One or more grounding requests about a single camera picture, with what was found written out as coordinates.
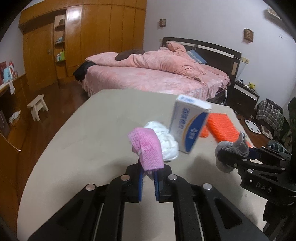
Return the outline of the grey sock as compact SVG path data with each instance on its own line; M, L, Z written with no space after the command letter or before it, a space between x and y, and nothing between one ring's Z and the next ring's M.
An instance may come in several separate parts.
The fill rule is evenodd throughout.
M238 154L243 157L247 157L249 155L250 151L249 151L249 147L247 145L246 134L243 132L240 132L239 137L235 142L221 141L215 149L217 168L224 173L230 173L234 170L234 167L224 164L218 158L218 152L220 150L227 150L231 153Z

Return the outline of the large orange foam net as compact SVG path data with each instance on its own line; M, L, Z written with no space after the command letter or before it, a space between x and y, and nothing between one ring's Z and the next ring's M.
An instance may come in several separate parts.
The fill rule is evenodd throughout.
M205 125L217 143L221 141L235 142L239 137L238 130L227 114L210 113Z

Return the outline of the small orange foam net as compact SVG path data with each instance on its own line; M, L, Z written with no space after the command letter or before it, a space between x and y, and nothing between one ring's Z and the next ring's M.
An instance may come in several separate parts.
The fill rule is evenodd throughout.
M200 133L199 137L206 138L208 136L209 136L209 130L208 130L207 126L204 125L202 130L201 130L201 133Z

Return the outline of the white blue carton box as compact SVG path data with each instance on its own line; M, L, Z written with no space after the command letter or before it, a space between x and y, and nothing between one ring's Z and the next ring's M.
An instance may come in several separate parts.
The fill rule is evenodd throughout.
M191 152L211 111L210 102L183 94L176 98L169 132L178 142L181 152Z

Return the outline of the white tissue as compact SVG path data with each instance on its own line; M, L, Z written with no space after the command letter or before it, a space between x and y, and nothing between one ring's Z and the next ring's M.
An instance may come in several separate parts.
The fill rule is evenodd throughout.
M157 121L149 121L145 128L150 128L156 133L163 153L163 160L165 162L173 161L179 156L179 145L174 136L169 133L167 127Z

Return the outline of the pink face mask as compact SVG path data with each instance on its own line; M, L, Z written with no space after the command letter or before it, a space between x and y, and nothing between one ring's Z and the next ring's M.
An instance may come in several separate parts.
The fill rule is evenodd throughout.
M134 128L128 138L132 151L139 157L144 171L156 171L164 167L160 141L151 128Z

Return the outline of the dark patterned curtain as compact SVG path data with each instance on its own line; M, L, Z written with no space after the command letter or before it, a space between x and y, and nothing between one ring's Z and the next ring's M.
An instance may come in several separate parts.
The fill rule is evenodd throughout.
M284 147L292 154L295 148L295 97L288 103L288 127L285 128L282 141Z

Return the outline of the plaid cloth covered chair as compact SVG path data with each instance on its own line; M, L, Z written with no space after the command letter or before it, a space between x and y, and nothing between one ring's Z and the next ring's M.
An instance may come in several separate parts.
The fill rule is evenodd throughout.
M279 137L284 124L283 113L270 100L263 100L257 105L256 119L265 121L273 129L273 136Z

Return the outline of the beige table cloth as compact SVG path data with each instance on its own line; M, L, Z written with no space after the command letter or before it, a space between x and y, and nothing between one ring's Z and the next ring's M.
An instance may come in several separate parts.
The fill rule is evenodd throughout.
M27 240L41 225L89 183L98 186L122 175L137 162L128 134L149 121L170 125L176 97L135 89L102 90L90 97L52 138L24 188L17 236ZM237 171L221 172L215 161L217 142L199 138L191 153L170 162L189 183L210 183L263 229L266 201L243 189Z

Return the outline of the black headboard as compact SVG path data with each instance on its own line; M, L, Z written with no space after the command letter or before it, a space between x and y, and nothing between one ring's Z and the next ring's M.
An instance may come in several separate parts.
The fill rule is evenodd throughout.
M207 65L225 72L230 78L230 85L234 84L242 57L240 52L213 43L177 37L163 37L162 47L168 42L180 43L187 51L194 50L207 61Z

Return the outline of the bed with pink sheet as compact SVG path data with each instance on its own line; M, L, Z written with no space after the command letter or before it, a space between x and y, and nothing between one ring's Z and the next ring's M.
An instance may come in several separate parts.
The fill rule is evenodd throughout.
M134 68L94 65L88 68L83 89L93 96L107 89L136 89L166 94L186 94L211 102L221 101L230 85L229 76L207 64L201 64L206 71L202 81L169 72Z

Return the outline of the pink duvet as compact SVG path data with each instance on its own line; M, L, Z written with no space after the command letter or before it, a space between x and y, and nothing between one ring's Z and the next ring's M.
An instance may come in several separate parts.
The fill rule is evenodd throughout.
M185 47L168 42L156 51L128 50L121 53L105 52L86 58L86 61L101 66L134 67L159 70L202 81L206 71L192 59Z

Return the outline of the wooden side desk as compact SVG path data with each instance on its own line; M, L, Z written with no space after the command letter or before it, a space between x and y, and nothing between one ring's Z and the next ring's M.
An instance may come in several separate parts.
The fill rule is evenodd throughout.
M29 127L27 76L13 80L13 86L14 94L8 85L1 89L1 161L15 161L19 157Z

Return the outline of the right wall lamp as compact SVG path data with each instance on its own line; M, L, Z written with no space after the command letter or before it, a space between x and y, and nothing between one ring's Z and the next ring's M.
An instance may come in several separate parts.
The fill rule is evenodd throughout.
M243 30L243 41L246 43L253 43L254 32L250 29L245 28Z

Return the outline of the left wall lamp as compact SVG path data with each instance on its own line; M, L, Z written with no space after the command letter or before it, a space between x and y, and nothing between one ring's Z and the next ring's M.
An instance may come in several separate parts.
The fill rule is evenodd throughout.
M166 22L167 20L166 19L160 19L159 20L159 26L162 28L162 27L165 27L166 26Z

